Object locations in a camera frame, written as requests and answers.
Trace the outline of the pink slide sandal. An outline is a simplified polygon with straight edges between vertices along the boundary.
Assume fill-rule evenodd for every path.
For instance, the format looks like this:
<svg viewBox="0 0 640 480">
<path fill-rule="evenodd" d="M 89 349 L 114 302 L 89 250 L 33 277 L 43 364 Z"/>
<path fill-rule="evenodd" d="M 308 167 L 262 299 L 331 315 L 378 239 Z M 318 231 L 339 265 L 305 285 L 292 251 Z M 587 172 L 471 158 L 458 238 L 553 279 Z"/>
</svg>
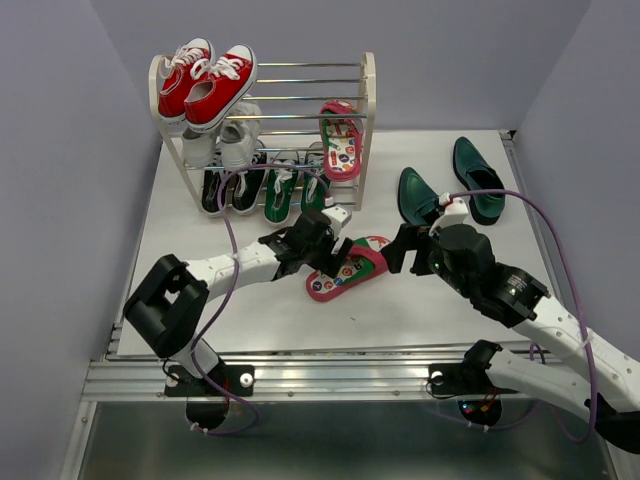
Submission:
<svg viewBox="0 0 640 480">
<path fill-rule="evenodd" d="M 364 126 L 355 107 L 345 100 L 326 102 L 319 120 L 325 175 L 332 182 L 353 180 L 361 172 Z"/>
<path fill-rule="evenodd" d="M 328 302 L 388 271 L 381 250 L 390 244 L 383 236 L 370 235 L 354 241 L 336 276 L 314 271 L 306 280 L 307 294 L 317 302 Z"/>
</svg>

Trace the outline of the green canvas sneaker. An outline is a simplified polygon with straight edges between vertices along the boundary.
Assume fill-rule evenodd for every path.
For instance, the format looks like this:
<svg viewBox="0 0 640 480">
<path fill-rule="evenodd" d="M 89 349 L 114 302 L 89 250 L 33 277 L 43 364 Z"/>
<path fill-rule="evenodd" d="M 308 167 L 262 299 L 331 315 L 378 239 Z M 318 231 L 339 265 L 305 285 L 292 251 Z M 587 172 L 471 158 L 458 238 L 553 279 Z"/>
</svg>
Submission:
<svg viewBox="0 0 640 480">
<path fill-rule="evenodd" d="M 284 224 L 290 213 L 290 205 L 298 181 L 300 164 L 298 151 L 281 151 L 269 170 L 266 184 L 264 217 L 272 226 Z"/>
<path fill-rule="evenodd" d="M 321 211 L 325 208 L 325 186 L 329 187 L 331 183 L 324 169 L 324 150 L 321 141 L 310 145 L 303 164 L 305 173 L 303 174 L 301 210 L 303 212 L 309 209 Z"/>
</svg>

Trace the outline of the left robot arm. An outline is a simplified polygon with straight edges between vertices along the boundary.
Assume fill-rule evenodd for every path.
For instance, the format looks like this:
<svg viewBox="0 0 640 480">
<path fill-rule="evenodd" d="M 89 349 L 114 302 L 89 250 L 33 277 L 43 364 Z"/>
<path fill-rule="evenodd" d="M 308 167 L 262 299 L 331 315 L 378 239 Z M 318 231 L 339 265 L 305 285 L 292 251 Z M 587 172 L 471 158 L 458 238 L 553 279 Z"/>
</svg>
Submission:
<svg viewBox="0 0 640 480">
<path fill-rule="evenodd" d="M 196 328 L 206 304 L 237 288 L 277 281 L 307 265 L 335 276 L 353 241 L 334 247 L 352 213 L 342 206 L 309 210 L 296 222 L 236 253 L 197 261 L 161 257 L 127 299 L 123 315 L 156 356 L 178 363 L 199 393 L 215 392 L 224 362 Z"/>
</svg>

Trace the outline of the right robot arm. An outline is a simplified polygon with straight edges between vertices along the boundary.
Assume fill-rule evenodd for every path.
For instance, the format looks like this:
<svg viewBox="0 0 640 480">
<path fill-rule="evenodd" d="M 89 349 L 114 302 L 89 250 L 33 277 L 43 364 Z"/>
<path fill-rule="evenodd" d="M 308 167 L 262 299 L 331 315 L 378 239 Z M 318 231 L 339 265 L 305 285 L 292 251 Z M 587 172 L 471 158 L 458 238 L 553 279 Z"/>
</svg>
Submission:
<svg viewBox="0 0 640 480">
<path fill-rule="evenodd" d="M 639 363 L 593 331 L 582 332 L 575 316 L 526 271 L 496 261 L 490 240 L 458 224 L 429 235 L 400 227 L 381 253 L 392 273 L 405 255 L 416 256 L 414 275 L 436 275 L 481 315 L 551 353 L 561 369 L 525 360 L 505 347 L 477 341 L 458 364 L 437 364 L 430 376 L 436 395 L 519 392 L 564 409 L 606 441 L 639 451 Z"/>
</svg>

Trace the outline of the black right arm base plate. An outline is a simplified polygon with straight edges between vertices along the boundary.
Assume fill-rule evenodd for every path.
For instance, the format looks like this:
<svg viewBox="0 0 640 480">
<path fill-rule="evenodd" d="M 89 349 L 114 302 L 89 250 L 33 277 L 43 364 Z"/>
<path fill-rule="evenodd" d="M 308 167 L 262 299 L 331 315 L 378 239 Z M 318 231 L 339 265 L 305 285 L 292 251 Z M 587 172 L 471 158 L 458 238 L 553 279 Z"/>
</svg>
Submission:
<svg viewBox="0 0 640 480">
<path fill-rule="evenodd" d="M 484 395 L 494 390 L 483 369 L 463 363 L 430 365 L 429 383 L 437 397 Z"/>
</svg>

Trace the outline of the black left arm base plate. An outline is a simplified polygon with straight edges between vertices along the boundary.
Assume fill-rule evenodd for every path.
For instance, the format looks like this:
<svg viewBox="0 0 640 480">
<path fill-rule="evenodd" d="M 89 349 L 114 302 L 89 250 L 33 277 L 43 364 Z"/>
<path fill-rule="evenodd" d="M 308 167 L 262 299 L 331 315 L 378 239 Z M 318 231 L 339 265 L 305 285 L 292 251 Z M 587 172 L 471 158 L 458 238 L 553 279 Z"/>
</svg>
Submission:
<svg viewBox="0 0 640 480">
<path fill-rule="evenodd" d="M 255 368 L 249 364 L 223 364 L 209 373 L 210 380 L 191 375 L 180 365 L 171 365 L 166 369 L 164 395 L 169 398 L 204 398 L 221 397 L 222 393 L 211 385 L 216 383 L 220 388 L 239 397 L 253 395 Z"/>
</svg>

